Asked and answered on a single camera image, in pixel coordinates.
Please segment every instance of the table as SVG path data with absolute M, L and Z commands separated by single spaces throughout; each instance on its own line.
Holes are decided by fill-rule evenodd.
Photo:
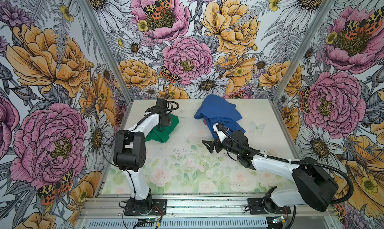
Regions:
M 213 140 L 203 119 L 194 119 L 203 99 L 179 99 L 172 112 L 179 124 L 166 143 L 146 142 L 143 166 L 152 194 L 241 194 L 265 193 L 272 186 L 292 188 L 294 183 L 281 176 L 246 169 L 225 151 L 210 154 L 201 143 Z M 294 159 L 283 131 L 267 99 L 227 99 L 242 115 L 239 125 L 246 130 L 249 145 L 269 155 Z M 136 124 L 156 100 L 135 100 L 125 129 Z M 129 178 L 111 166 L 100 194 L 130 194 Z

